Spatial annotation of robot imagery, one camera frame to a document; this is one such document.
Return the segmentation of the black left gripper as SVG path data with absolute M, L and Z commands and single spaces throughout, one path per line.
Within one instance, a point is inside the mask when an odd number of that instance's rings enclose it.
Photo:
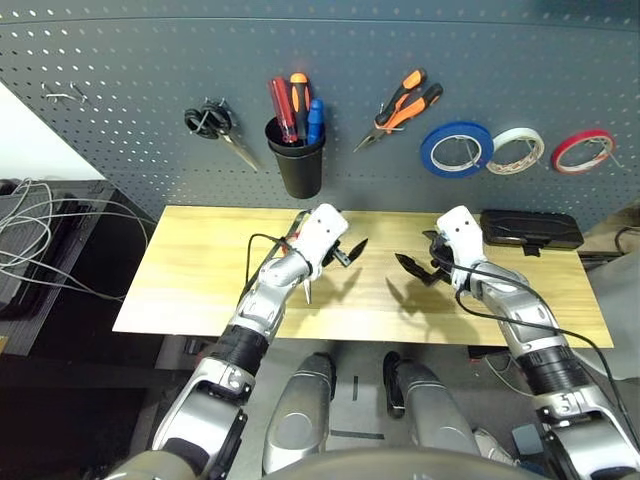
M 337 240 L 332 247 L 328 250 L 327 254 L 322 260 L 322 267 L 329 266 L 334 260 L 337 260 L 343 267 L 348 267 L 351 261 L 356 261 L 363 253 L 368 244 L 368 239 L 365 238 L 354 246 L 347 255 L 340 249 L 340 241 Z

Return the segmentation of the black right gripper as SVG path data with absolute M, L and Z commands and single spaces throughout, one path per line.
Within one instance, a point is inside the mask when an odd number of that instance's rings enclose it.
M 429 253 L 434 272 L 427 272 L 413 258 L 405 254 L 395 253 L 396 260 L 407 273 L 419 279 L 425 286 L 434 286 L 438 282 L 450 285 L 452 283 L 451 270 L 454 263 L 451 248 L 435 230 L 425 230 L 422 234 L 430 240 Z

